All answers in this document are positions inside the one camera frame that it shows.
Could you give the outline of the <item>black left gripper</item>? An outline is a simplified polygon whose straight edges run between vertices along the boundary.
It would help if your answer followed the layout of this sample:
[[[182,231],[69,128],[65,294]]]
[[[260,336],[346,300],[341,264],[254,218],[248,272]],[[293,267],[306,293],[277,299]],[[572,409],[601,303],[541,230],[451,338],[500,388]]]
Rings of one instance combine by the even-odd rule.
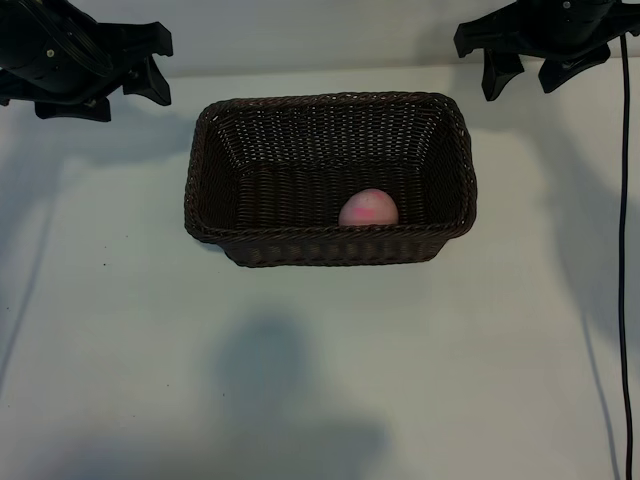
[[[1,3],[1,104],[31,102],[40,119],[110,121],[117,89],[169,106],[156,55],[173,55],[159,22],[100,23],[68,1]]]

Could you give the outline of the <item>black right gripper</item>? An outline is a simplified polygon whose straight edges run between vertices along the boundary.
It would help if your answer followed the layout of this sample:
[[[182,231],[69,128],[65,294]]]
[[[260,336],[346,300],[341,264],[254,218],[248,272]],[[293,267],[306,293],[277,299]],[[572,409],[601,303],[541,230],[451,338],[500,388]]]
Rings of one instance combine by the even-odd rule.
[[[540,85],[551,93],[576,75],[605,63],[608,42],[639,34],[639,6],[622,1],[515,1],[462,23],[454,35],[458,56],[484,49],[482,90],[495,101],[524,72],[519,55],[544,60]]]

